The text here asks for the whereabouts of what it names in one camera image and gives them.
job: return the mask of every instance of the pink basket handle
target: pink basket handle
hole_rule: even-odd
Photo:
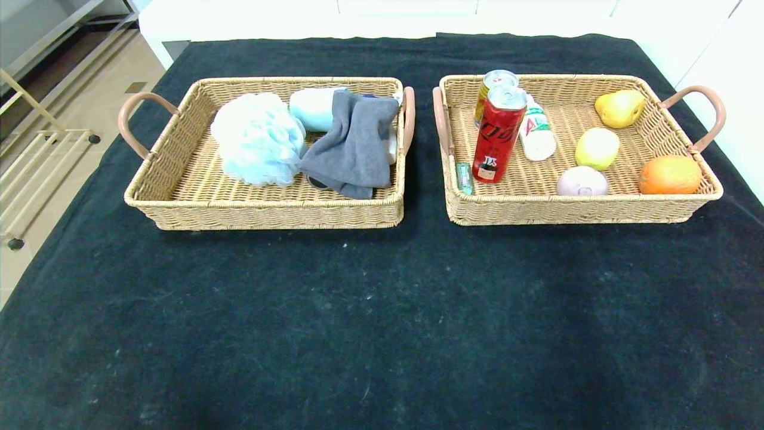
[[[446,112],[443,107],[443,95],[440,87],[432,89],[432,108],[435,110],[435,126],[438,128],[438,137],[440,139],[440,148],[446,155],[454,154],[454,144],[451,140],[451,131],[449,130]]]
[[[119,129],[119,134],[122,135],[122,138],[125,139],[125,142],[130,145],[131,148],[133,148],[133,151],[135,151],[138,156],[143,158],[144,160],[148,158],[149,151],[146,149],[145,146],[141,145],[141,143],[133,136],[133,133],[130,131],[130,128],[128,127],[128,120],[130,119],[130,114],[133,113],[133,110],[135,110],[135,106],[138,105],[141,101],[145,99],[151,99],[159,104],[162,105],[163,108],[167,109],[167,111],[175,115],[178,113],[178,108],[176,108],[172,103],[165,100],[162,96],[159,96],[154,93],[137,93],[131,96],[127,101],[125,101],[125,104],[122,105],[122,108],[119,109],[119,114],[117,115],[117,129]]]
[[[687,96],[689,93],[701,93],[708,99],[709,102],[711,102],[711,105],[714,106],[714,110],[717,112],[717,118],[716,122],[714,123],[714,126],[711,127],[711,130],[703,136],[703,138],[695,143],[695,148],[698,151],[703,151],[706,149],[708,144],[711,143],[712,140],[719,134],[721,131],[721,128],[724,127],[724,122],[727,121],[727,110],[724,108],[724,103],[722,103],[721,99],[719,98],[719,95],[716,94],[715,91],[713,91],[711,88],[708,88],[707,86],[702,85],[693,85],[688,86],[687,88],[678,91],[673,96],[669,97],[668,99],[664,100],[661,103],[661,107],[664,107],[666,109],[673,106],[675,103],[677,103],[679,100],[682,99],[682,97]]]
[[[406,118],[403,125],[403,156],[405,157],[409,153],[411,141],[414,139],[414,120],[416,118],[414,89],[410,86],[403,89],[403,104],[406,109]]]

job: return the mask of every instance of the black cloth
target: black cloth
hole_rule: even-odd
[[[686,223],[457,226],[431,88],[496,68],[673,91],[599,35],[191,44],[155,88],[173,103],[205,77],[413,86],[403,222],[161,231],[116,139],[0,314],[0,428],[764,428],[764,210],[735,168],[706,150],[724,197]]]

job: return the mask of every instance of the gray cloth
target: gray cloth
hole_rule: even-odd
[[[371,199],[374,188],[390,186],[385,140],[397,112],[392,97],[335,91],[332,127],[308,149],[299,169],[340,194]]]

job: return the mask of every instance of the woven rattan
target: woven rattan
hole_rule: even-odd
[[[406,163],[404,110],[394,119],[399,142],[392,185],[371,200],[352,200],[312,187],[298,174],[289,187],[255,187],[222,171],[209,126],[221,106],[245,93],[276,93],[284,102],[303,88],[346,86],[358,94],[403,92],[394,78],[258,77],[216,78],[194,83],[178,113],[162,131],[138,169],[125,202],[142,210],[163,230],[251,230],[382,228],[403,218]],[[412,103],[413,99],[404,102]],[[308,143],[320,134],[309,133]]]
[[[636,77],[605,75],[520,76],[520,86],[544,107],[549,117],[557,151],[544,161],[530,161],[518,142],[499,184],[475,181],[474,194],[464,194],[457,186],[455,163],[472,163],[478,136],[473,113],[481,80],[480,75],[448,76],[440,83],[452,140],[450,148],[442,142],[441,151],[446,208],[449,218],[457,224],[676,223],[722,195],[714,173],[647,83]],[[575,146],[581,134],[603,126],[594,111],[594,101],[624,89],[640,91],[647,104],[634,125],[613,130],[621,146],[615,162],[603,172],[610,182],[608,195],[555,195],[560,174],[576,165]],[[701,167],[703,180],[696,194],[639,193],[639,173],[644,163],[668,154],[692,157]]]

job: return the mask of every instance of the pear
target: pear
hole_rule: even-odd
[[[615,133],[602,127],[587,130],[575,148],[575,162],[597,170],[609,168],[618,155],[620,140]]]
[[[594,110],[602,123],[614,129],[632,125],[645,109],[647,99],[639,91],[621,90],[599,96],[594,102]]]

